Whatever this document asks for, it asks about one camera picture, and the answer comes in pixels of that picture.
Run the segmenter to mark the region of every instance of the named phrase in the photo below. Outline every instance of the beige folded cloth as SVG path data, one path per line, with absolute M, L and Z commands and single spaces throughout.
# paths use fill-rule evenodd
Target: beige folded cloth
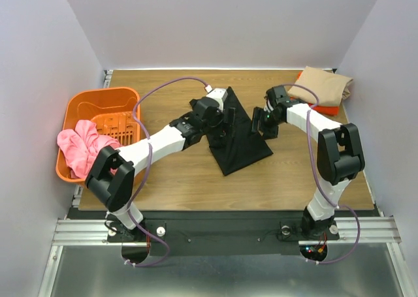
M 341 99 L 350 96 L 348 86 L 353 79 L 347 76 L 334 74 L 313 67 L 306 67 L 296 84 L 311 89 L 319 97 L 320 106 L 339 106 Z M 308 103 L 315 103 L 315 98 L 311 93 L 299 87 L 292 86 L 288 91 L 291 97 L 301 98 Z

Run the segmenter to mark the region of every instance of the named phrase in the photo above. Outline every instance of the cable connector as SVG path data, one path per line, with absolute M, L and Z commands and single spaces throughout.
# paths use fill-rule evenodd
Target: cable connector
M 211 92 L 213 89 L 212 89 L 212 86 L 211 86 L 211 85 L 207 85 L 207 86 L 204 88 L 204 90 L 206 90 L 206 92 L 207 92 L 207 93 L 209 93 L 209 92 Z

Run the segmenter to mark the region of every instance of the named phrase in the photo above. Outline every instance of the folded cloth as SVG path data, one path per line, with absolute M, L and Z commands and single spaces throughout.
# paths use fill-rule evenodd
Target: folded cloth
M 233 89 L 229 87 L 227 92 L 223 109 L 227 113 L 228 108 L 235 108 L 234 136 L 227 136 L 222 146 L 215 136 L 206 136 L 209 149 L 225 176 L 273 154 L 263 137 L 259 133 L 251 132 L 251 119 Z M 193 106 L 195 102 L 196 100 L 190 101 L 190 105 Z
M 320 106 L 339 106 L 342 99 L 344 100 L 350 96 L 348 86 L 352 81 L 353 79 L 347 76 L 306 67 L 295 83 L 316 93 L 319 97 Z M 308 103 L 314 104 L 316 102 L 311 93 L 299 87 L 292 86 L 288 94 Z
M 72 178 L 86 178 L 100 149 L 112 146 L 114 149 L 121 144 L 114 138 L 99 135 L 96 123 L 81 119 L 75 131 L 65 129 L 59 132 L 57 144 L 65 156 L 67 166 L 71 168 Z

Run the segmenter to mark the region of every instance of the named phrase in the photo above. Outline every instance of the black cloth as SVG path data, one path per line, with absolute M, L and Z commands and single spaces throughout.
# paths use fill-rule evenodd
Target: black cloth
M 215 136 L 206 136 L 210 151 L 225 176 L 273 154 L 263 137 L 259 133 L 251 132 L 251 119 L 233 89 L 229 87 L 227 91 L 223 108 L 225 113 L 228 108 L 235 108 L 234 133 L 229 133 L 222 145 Z

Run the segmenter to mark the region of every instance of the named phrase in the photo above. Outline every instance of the gray floor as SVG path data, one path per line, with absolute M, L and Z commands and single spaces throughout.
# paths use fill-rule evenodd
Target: gray floor
M 329 258 L 350 245 L 333 245 Z M 385 244 L 361 244 L 330 266 L 279 255 L 171 257 L 161 266 L 124 266 L 119 247 L 67 247 L 52 296 L 401 296 Z

